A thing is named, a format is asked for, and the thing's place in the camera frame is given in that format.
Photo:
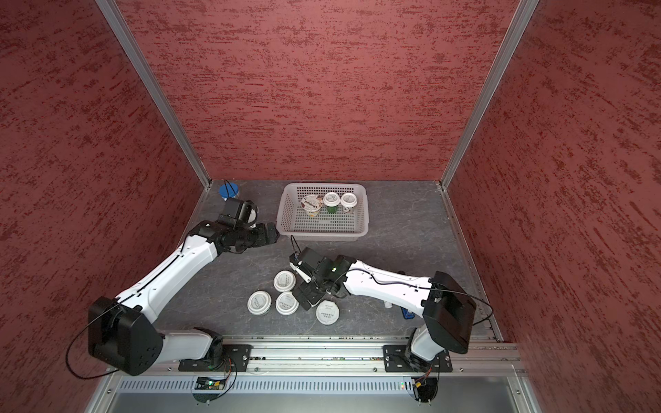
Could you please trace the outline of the brown chocolate yogurt cup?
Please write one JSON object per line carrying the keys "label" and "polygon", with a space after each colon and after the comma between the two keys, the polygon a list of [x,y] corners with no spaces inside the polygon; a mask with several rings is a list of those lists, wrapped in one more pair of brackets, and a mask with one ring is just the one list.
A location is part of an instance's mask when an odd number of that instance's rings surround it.
{"label": "brown chocolate yogurt cup", "polygon": [[310,194],[301,199],[301,207],[306,214],[314,218],[316,217],[324,206],[324,196],[318,194]]}

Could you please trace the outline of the white yogurt cup green label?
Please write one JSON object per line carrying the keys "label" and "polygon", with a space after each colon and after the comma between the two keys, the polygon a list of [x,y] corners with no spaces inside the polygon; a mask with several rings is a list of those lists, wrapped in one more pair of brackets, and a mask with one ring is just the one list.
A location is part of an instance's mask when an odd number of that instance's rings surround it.
{"label": "white yogurt cup green label", "polygon": [[341,196],[335,192],[326,193],[323,199],[327,213],[334,214],[341,205]]}

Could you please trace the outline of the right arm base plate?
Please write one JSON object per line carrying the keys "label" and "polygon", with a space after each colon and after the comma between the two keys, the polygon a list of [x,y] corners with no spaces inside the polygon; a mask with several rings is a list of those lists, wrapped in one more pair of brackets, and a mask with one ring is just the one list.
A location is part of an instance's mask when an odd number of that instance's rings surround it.
{"label": "right arm base plate", "polygon": [[425,361],[406,353],[405,345],[384,345],[382,347],[387,373],[452,373],[452,361],[447,350],[440,352],[434,361]]}

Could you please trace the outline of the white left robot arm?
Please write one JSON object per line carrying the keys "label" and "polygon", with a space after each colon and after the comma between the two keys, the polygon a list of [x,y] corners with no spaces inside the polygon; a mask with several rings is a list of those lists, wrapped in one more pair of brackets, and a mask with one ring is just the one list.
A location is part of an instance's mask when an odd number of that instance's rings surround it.
{"label": "white left robot arm", "polygon": [[279,237],[273,223],[199,223],[142,280],[113,299],[101,297],[91,305],[86,329],[90,356],[132,376],[169,361],[190,362],[202,371],[224,368],[220,334],[204,328],[160,332],[153,324],[170,300],[220,255],[272,245]]}

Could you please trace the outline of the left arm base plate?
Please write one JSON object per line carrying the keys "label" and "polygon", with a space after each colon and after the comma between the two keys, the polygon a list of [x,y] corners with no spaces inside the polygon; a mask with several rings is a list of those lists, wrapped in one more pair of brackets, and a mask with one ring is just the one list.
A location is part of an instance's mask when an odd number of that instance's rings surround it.
{"label": "left arm base plate", "polygon": [[244,373],[247,370],[253,347],[248,344],[223,345],[211,350],[199,360],[182,360],[178,371],[184,373]]}

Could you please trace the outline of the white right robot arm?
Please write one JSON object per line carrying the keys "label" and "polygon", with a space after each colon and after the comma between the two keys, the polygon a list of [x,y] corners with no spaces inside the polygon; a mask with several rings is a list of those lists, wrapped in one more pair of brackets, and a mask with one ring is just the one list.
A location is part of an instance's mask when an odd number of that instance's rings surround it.
{"label": "white right robot arm", "polygon": [[468,352],[477,303],[451,275],[438,271],[432,277],[409,276],[348,256],[332,260],[311,249],[292,254],[289,265],[302,279],[293,296],[305,310],[327,296],[378,299],[424,321],[409,340],[409,357],[428,362],[444,350]]}

